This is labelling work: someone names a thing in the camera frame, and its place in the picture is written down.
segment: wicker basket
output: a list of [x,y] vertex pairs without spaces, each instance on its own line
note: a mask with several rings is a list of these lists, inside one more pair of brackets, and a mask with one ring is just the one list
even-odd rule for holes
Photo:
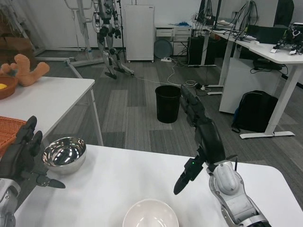
[[0,84],[5,84],[8,87],[0,89],[0,100],[7,98],[15,93],[18,80],[15,77],[0,77]]
[[25,121],[0,116],[0,157],[4,155],[9,145],[15,141],[16,133],[24,124],[26,124]]

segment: yellow fruit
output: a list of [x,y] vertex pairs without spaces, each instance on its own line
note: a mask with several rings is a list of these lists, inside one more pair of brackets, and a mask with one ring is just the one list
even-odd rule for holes
[[7,88],[8,86],[7,85],[5,85],[5,84],[0,84],[0,90],[1,89],[5,89],[5,88]]

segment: black trash can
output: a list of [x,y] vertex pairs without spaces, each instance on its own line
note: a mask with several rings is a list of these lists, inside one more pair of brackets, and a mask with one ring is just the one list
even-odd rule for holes
[[176,86],[164,85],[157,87],[157,118],[163,123],[173,123],[178,118],[181,89]]

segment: white ceramic bowl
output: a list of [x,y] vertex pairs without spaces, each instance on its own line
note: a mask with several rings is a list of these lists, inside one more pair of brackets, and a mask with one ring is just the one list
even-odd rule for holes
[[123,227],[179,227],[175,212],[164,202],[142,200],[124,217]]

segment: power strip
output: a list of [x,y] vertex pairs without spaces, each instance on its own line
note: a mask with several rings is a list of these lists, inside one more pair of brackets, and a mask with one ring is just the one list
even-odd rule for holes
[[171,62],[171,58],[164,57],[164,58],[161,59],[161,61]]

